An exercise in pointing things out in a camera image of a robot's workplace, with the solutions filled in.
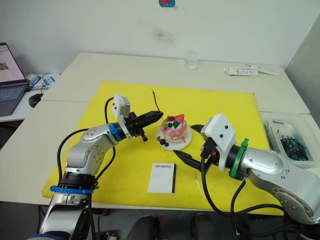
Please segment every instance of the white wall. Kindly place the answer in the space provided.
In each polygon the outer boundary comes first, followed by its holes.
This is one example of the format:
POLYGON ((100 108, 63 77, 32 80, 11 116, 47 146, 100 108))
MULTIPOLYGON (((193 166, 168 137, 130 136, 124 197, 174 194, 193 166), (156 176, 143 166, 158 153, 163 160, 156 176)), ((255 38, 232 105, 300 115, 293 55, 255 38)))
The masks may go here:
POLYGON ((320 15, 285 72, 320 127, 320 15))
POLYGON ((25 74, 62 72, 79 52, 286 67, 320 12, 319 0, 0 0, 0 41, 25 74))

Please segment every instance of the laptop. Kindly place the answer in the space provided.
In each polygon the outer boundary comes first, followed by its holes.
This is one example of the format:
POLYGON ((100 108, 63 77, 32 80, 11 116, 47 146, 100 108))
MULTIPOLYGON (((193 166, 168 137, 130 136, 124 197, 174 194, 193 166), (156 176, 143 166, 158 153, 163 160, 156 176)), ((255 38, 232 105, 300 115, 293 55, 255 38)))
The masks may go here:
POLYGON ((13 113, 28 86, 8 45, 0 43, 0 117, 13 113))

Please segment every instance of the laptop keyboard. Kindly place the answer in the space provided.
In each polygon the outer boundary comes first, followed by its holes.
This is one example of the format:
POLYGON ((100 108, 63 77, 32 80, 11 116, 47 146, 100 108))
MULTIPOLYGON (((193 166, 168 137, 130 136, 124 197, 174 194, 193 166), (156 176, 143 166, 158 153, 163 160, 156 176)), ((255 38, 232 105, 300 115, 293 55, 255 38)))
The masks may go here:
POLYGON ((23 86, 14 88, 1 88, 0 101, 16 99, 23 89, 23 86))

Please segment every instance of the blue clamp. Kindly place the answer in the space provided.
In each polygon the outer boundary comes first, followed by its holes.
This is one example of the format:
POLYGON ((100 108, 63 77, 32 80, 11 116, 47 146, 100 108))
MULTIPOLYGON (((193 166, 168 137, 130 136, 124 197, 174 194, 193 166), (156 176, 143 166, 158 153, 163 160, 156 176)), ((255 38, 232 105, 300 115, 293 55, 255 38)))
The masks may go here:
POLYGON ((61 188, 58 186, 51 186, 51 192, 62 193, 62 194, 93 194, 93 189, 71 189, 71 188, 61 188))
POLYGON ((111 131, 112 135, 115 137, 115 139, 118 142, 120 142, 122 139, 121 139, 116 127, 114 126, 114 124, 113 123, 109 123, 109 128, 110 128, 110 131, 111 131))

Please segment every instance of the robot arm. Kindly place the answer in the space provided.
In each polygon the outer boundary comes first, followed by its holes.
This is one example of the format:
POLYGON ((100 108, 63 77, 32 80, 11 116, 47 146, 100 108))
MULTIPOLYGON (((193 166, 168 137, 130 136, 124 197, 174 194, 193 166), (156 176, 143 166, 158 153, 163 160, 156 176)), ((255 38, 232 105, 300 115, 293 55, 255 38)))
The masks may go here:
MULTIPOLYGON (((320 179, 315 174, 296 167, 285 156, 272 150, 248 147, 248 139, 236 145, 236 133, 224 114, 210 118, 205 126, 191 126, 205 139, 201 156, 221 171, 230 169, 230 177, 249 179, 257 188, 278 199, 290 217, 304 225, 320 223, 320 179)), ((175 151, 186 164, 200 170, 200 162, 190 155, 175 151)))
POLYGON ((89 196, 97 188, 95 175, 106 152, 126 138, 142 136, 143 141, 147 141, 143 128, 163 115, 161 111, 150 111, 136 116, 130 112, 129 100, 119 94, 113 97, 112 111, 118 122, 86 130, 67 153, 63 177, 58 186, 50 188, 54 194, 40 234, 34 239, 86 239, 90 227, 89 196))

